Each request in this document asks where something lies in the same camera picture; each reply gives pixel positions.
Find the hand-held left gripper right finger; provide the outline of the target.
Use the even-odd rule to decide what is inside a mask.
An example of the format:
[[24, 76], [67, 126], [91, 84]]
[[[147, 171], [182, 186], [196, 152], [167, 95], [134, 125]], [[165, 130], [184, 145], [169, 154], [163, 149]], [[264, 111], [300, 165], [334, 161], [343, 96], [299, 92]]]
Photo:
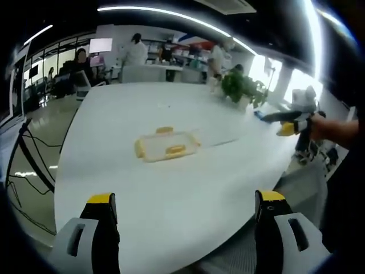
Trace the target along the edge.
[[320, 230], [276, 191], [255, 192], [256, 273], [313, 273], [330, 256]]

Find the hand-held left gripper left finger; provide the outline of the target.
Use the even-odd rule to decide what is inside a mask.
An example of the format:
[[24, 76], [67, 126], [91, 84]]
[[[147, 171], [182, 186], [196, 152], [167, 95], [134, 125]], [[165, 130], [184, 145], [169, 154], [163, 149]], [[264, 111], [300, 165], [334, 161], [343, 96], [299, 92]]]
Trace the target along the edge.
[[57, 273], [120, 273], [119, 242], [115, 194], [94, 195], [56, 234], [52, 266]]

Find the person's right hand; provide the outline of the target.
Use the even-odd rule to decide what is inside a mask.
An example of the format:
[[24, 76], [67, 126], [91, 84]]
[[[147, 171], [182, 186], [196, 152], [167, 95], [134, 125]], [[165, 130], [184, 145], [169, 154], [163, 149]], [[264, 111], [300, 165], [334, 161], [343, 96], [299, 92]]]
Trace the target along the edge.
[[330, 140], [332, 121], [319, 114], [311, 117], [310, 138], [313, 141]]

